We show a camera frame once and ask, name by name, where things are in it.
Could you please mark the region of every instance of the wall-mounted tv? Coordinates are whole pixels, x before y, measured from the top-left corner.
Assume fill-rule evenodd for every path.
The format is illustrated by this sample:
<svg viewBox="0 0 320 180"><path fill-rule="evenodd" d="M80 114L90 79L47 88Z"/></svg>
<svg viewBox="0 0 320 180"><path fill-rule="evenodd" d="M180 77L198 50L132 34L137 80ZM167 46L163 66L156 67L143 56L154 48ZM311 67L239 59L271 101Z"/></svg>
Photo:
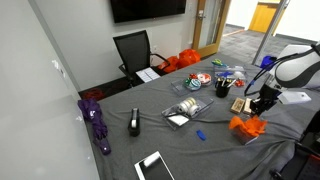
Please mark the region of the wall-mounted tv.
<svg viewBox="0 0 320 180"><path fill-rule="evenodd" d="M186 0L110 0L115 23L184 14Z"/></svg>

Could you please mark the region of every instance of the wall outlet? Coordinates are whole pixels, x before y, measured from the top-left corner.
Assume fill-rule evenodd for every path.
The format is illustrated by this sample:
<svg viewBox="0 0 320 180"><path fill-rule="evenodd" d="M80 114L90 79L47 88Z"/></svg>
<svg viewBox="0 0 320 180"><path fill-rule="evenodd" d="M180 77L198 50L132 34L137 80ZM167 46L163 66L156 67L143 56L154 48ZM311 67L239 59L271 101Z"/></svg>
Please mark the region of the wall outlet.
<svg viewBox="0 0 320 180"><path fill-rule="evenodd" d="M63 69L60 67L60 64L57 60L52 60L53 66L61 73L62 77L66 78L66 74Z"/></svg>
<svg viewBox="0 0 320 180"><path fill-rule="evenodd" d="M154 45L154 46L152 47L152 52L153 52L153 53L157 53L158 51L159 51L158 46L157 46L157 45Z"/></svg>

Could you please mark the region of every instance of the table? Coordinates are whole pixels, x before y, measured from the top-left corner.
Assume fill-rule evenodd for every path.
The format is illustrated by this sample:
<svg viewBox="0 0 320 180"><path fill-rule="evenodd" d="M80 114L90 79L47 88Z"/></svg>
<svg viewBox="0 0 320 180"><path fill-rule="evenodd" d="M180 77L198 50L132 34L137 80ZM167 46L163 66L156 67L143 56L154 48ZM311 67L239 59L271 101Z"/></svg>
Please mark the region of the table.
<svg viewBox="0 0 320 180"><path fill-rule="evenodd" d="M241 145L232 136L228 124L235 115L230 107L236 97L244 96L244 88L233 87L226 98L216 97L214 86L179 97L170 85L190 73L212 73L211 60L215 58L228 65L244 66L249 79L259 71L255 66L217 54L99 101L112 149L110 155L103 156L93 145L101 179L138 179L134 164L156 151L160 152L176 180L270 179L270 169L281 170L293 156L294 140L299 140L319 108L319 93L305 90L312 101L304 104L284 106L277 103L260 116L268 121L266 133L247 146ZM257 81L252 90L259 90L262 84L262 80ZM214 103L204 116L173 131L162 119L161 112L190 96L210 97ZM131 109L135 107L140 109L141 133L138 137L130 137L127 127ZM199 139L197 130L205 134L205 141Z"/></svg>

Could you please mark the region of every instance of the purple object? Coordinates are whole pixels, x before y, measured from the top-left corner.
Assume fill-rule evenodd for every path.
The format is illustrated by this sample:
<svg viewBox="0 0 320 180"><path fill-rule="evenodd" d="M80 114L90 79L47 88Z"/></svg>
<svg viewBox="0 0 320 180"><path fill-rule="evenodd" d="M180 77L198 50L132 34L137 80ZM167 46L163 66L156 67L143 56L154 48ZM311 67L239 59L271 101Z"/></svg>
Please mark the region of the purple object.
<svg viewBox="0 0 320 180"><path fill-rule="evenodd" d="M92 123L93 136L98 139L105 138L108 134L108 129L102 120L102 112L100 105L95 99L79 100L78 106L82 111L85 120Z"/></svg>
<svg viewBox="0 0 320 180"><path fill-rule="evenodd" d="M100 148L104 155L111 152L110 145L106 138L108 129L102 120L102 112L100 105L93 98L78 101L78 106L85 120L92 123L93 142Z"/></svg>
<svg viewBox="0 0 320 180"><path fill-rule="evenodd" d="M107 138L101 140L95 139L93 140L93 143L100 148L102 154L108 155L111 153L111 148Z"/></svg>

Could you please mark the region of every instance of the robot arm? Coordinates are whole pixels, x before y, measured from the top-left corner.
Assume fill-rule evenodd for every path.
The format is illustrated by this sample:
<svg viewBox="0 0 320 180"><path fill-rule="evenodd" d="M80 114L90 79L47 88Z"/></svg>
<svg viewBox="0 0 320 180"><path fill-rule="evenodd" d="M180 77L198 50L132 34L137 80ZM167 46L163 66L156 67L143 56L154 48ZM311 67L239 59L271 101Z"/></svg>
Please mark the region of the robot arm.
<svg viewBox="0 0 320 180"><path fill-rule="evenodd" d="M250 103L252 114L259 116L264 111L269 110L276 104L278 96L286 91L287 88L319 87L319 51L320 45L287 46L281 52L279 58L269 66L272 69L269 71L268 77L259 91L259 98L252 100Z"/></svg>

